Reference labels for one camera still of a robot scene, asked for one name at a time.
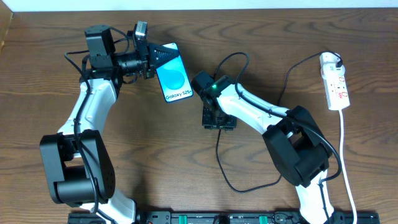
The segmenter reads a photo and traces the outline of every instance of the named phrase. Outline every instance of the blue circle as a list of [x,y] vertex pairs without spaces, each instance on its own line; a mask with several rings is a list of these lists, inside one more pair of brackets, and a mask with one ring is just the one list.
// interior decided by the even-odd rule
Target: blue circle
[[165,78],[164,83],[167,88],[171,90],[178,90],[184,85],[185,79],[184,75],[181,72],[176,70],[168,70],[167,77]]

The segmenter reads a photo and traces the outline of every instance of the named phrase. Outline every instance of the white cable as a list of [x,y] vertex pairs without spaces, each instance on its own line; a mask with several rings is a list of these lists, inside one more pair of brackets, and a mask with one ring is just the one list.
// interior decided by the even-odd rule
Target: white cable
[[348,197],[349,197],[349,202],[351,203],[351,208],[353,209],[353,216],[354,216],[353,224],[356,224],[356,221],[357,221],[356,208],[355,208],[355,204],[354,204],[353,194],[351,193],[351,189],[349,187],[346,166],[345,166],[345,163],[344,163],[344,154],[343,154],[344,119],[343,119],[343,112],[342,112],[342,110],[339,110],[338,113],[340,115],[340,160],[341,160],[341,168],[343,169],[344,182],[346,184],[347,194],[348,194]]

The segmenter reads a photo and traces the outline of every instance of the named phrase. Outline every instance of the power cord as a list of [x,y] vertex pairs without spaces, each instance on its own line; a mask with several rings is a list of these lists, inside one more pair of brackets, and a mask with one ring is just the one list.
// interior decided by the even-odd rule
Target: power cord
[[[220,62],[220,64],[218,64],[218,66],[217,66],[217,68],[216,68],[216,70],[215,70],[215,72],[214,72],[213,79],[215,80],[215,78],[216,78],[216,76],[217,76],[217,73],[218,73],[218,70],[220,69],[220,67],[222,66],[222,64],[224,64],[225,61],[227,61],[230,57],[232,57],[232,56],[234,56],[234,55],[239,55],[239,54],[244,54],[244,55],[246,55],[246,54],[243,53],[243,52],[235,52],[235,53],[230,54],[230,55],[227,56],[226,58],[224,58],[224,60],[222,60],[222,61]],[[228,184],[228,186],[230,187],[231,190],[233,190],[233,191],[236,192],[236,193],[244,194],[244,193],[252,192],[252,191],[255,191],[255,190],[263,189],[263,188],[266,188],[266,187],[270,187],[270,186],[273,186],[273,185],[279,183],[279,181],[280,181],[281,178],[282,178],[282,175],[280,175],[279,178],[278,178],[275,182],[270,183],[270,184],[264,184],[264,185],[261,185],[261,186],[258,186],[258,187],[253,187],[253,188],[247,189],[247,190],[238,190],[238,189],[234,188],[234,187],[231,185],[231,183],[228,181],[228,178],[227,178],[226,175],[225,175],[223,166],[221,165],[220,159],[219,159],[219,157],[218,157],[218,143],[219,143],[219,141],[220,141],[220,135],[221,135],[221,130],[218,131],[217,144],[216,144],[216,158],[217,158],[218,166],[220,167],[221,173],[223,173],[225,182]]]
[[343,118],[342,110],[339,110],[338,113],[339,113],[339,116],[340,116],[340,160],[341,160],[341,166],[343,168],[343,177],[344,177],[344,182],[345,182],[346,188],[347,188],[347,194],[348,194],[349,202],[351,204],[351,208],[353,209],[353,224],[356,224],[356,222],[358,220],[358,217],[357,217],[357,214],[356,214],[356,207],[355,207],[355,203],[354,203],[353,194],[351,193],[351,188],[349,187],[349,183],[348,183],[346,165],[344,163],[344,152],[343,152],[344,118]]
[[[129,49],[129,39],[128,39],[127,35],[124,34],[123,32],[121,32],[120,30],[117,30],[117,29],[115,29],[113,27],[111,27],[111,29],[115,30],[116,32],[119,32],[119,33],[121,33],[122,35],[125,36],[125,38],[123,38],[123,39],[119,39],[119,40],[114,41],[114,44],[118,43],[118,42],[121,42],[121,41],[124,41],[124,40],[127,40],[127,47],[126,47],[126,49],[124,51],[124,53],[126,53],[128,51],[128,49]],[[74,138],[75,138],[75,143],[76,143],[77,150],[79,151],[79,153],[81,155],[81,158],[83,159],[84,166],[86,167],[86,169],[88,171],[88,176],[90,178],[91,185],[92,185],[93,191],[94,191],[94,207],[90,210],[90,213],[92,213],[92,214],[99,213],[100,214],[100,213],[103,213],[103,212],[98,209],[98,204],[99,204],[99,201],[98,201],[99,200],[99,193],[98,192],[100,191],[99,188],[98,188],[98,180],[97,180],[96,177],[94,177],[93,171],[91,170],[91,167],[90,167],[90,165],[88,163],[88,160],[87,160],[87,157],[86,157],[86,154],[85,154],[86,152],[90,153],[90,151],[80,141],[80,138],[79,138],[79,135],[78,135],[78,126],[80,125],[80,123],[79,123],[80,122],[80,116],[81,116],[81,113],[83,112],[83,108],[85,107],[86,102],[87,102],[87,100],[88,100],[88,98],[90,97],[90,94],[91,94],[91,87],[90,87],[90,84],[88,82],[87,77],[85,76],[86,63],[87,63],[88,57],[90,57],[90,55],[86,55],[83,58],[83,60],[82,60],[82,68],[83,68],[83,70],[81,68],[79,68],[79,66],[69,57],[69,55],[83,54],[83,53],[87,53],[87,52],[89,52],[89,50],[82,50],[82,51],[77,51],[77,52],[67,52],[67,53],[64,54],[64,56],[78,70],[78,72],[80,73],[80,76],[82,77],[82,79],[84,80],[84,82],[86,83],[86,86],[87,86],[86,96],[84,97],[83,102],[81,103],[81,105],[79,107],[79,110],[78,110],[78,112],[76,114],[76,118],[73,120],[73,135],[74,135]]]
[[[317,54],[315,54],[315,55],[311,55],[311,56],[309,56],[308,58],[302,60],[301,62],[295,64],[292,68],[289,69],[289,71],[288,71],[287,74],[286,74],[284,89],[282,90],[282,92],[281,92],[281,94],[280,94],[280,96],[279,96],[278,105],[279,105],[280,99],[282,98],[282,96],[283,96],[283,94],[284,94],[284,91],[285,91],[285,89],[286,89],[286,86],[287,86],[287,79],[288,79],[288,77],[289,77],[289,73],[293,70],[293,68],[295,68],[296,66],[300,65],[300,64],[303,63],[304,61],[306,61],[306,60],[308,60],[308,59],[311,59],[311,58],[313,58],[313,57],[315,57],[315,56],[317,56],[317,55],[320,55],[320,54],[322,54],[322,53],[324,53],[324,52],[319,52],[319,53],[317,53]],[[249,56],[248,56],[246,53],[243,53],[243,52],[236,52],[236,53],[233,53],[233,54],[227,56],[226,59],[228,59],[228,58],[230,58],[231,56],[236,55],[236,54],[241,54],[241,55],[246,56],[246,64],[245,64],[244,67],[241,69],[241,71],[238,73],[238,76],[236,77],[236,80],[235,80],[235,91],[236,91],[236,93],[239,95],[239,97],[242,98],[243,100],[245,100],[246,102],[248,102],[250,105],[252,105],[252,106],[254,106],[254,107],[256,107],[256,108],[258,108],[258,109],[260,109],[260,110],[263,110],[264,112],[268,113],[269,115],[273,115],[273,116],[276,116],[276,117],[278,117],[278,118],[285,119],[285,120],[287,120],[287,121],[290,121],[291,123],[296,124],[297,126],[301,126],[302,128],[306,129],[307,131],[310,131],[311,133],[313,133],[314,135],[316,135],[318,138],[320,138],[321,141],[322,141],[321,143],[324,145],[324,147],[326,146],[327,148],[329,148],[329,149],[332,151],[333,155],[336,157],[337,164],[338,164],[338,170],[337,170],[337,172],[336,172],[335,174],[333,174],[332,176],[326,177],[326,178],[324,178],[324,179],[322,179],[322,180],[319,181],[319,186],[320,186],[321,196],[322,196],[322,202],[323,202],[323,209],[325,210],[325,215],[326,215],[326,217],[327,217],[328,223],[330,223],[330,219],[329,219],[329,216],[328,216],[327,210],[326,210],[326,202],[325,202],[325,197],[324,197],[324,195],[323,195],[323,190],[322,190],[323,184],[322,184],[322,183],[323,183],[323,182],[326,182],[326,181],[328,181],[328,180],[333,180],[333,179],[335,179],[336,177],[338,177],[338,176],[341,174],[341,160],[340,160],[340,158],[339,158],[339,155],[338,155],[336,149],[335,149],[335,148],[334,148],[322,135],[320,135],[313,127],[311,127],[309,124],[304,123],[304,122],[301,122],[301,121],[297,121],[297,120],[295,120],[295,119],[289,118],[289,117],[284,116],[284,115],[282,115],[282,114],[275,113],[275,112],[273,112],[272,110],[267,110],[266,108],[263,108],[263,107],[257,105],[256,103],[250,101],[249,99],[247,99],[247,98],[243,95],[242,92],[239,92],[239,90],[238,90],[239,79],[240,79],[241,76],[243,75],[243,73],[244,73],[246,67],[249,65],[250,58],[249,58]],[[340,61],[338,62],[338,64],[337,64],[336,66],[337,66],[337,67],[340,67],[340,66],[343,64],[343,61],[342,61],[342,59],[341,59],[340,56],[338,56],[337,54],[335,54],[335,55],[340,59]]]

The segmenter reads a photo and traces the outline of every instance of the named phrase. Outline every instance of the wooden table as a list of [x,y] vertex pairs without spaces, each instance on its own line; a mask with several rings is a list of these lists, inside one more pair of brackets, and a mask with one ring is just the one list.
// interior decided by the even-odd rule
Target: wooden table
[[[355,203],[379,212],[382,223],[396,223],[397,9],[15,13],[0,55],[0,222],[66,222],[72,209],[52,202],[39,151],[41,137],[57,132],[79,93],[79,74],[63,53],[86,49],[88,26],[128,30],[138,20],[148,22],[151,42],[178,43],[190,78],[212,73],[232,52],[247,52],[251,63],[241,83],[271,103],[293,64],[326,49],[341,54],[351,100],[344,110],[345,158]],[[235,77],[243,63],[233,58],[222,72]],[[327,108],[317,58],[290,74],[282,105],[309,109],[338,147],[338,113]],[[141,208],[298,209],[295,188],[284,179],[249,194],[229,189],[216,163],[217,131],[202,128],[201,107],[197,95],[165,103],[157,78],[124,85],[103,133],[116,186]],[[239,189],[279,176],[261,135],[240,121],[222,134],[220,157]],[[329,173],[335,171],[330,159]],[[328,182],[328,191],[335,208],[351,210],[342,175]]]

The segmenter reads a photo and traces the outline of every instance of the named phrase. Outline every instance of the phone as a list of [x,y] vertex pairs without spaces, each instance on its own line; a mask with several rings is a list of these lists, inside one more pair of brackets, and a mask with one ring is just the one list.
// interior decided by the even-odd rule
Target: phone
[[[163,46],[178,50],[176,43]],[[157,68],[156,73],[166,103],[193,96],[191,83],[185,71],[181,55]]]

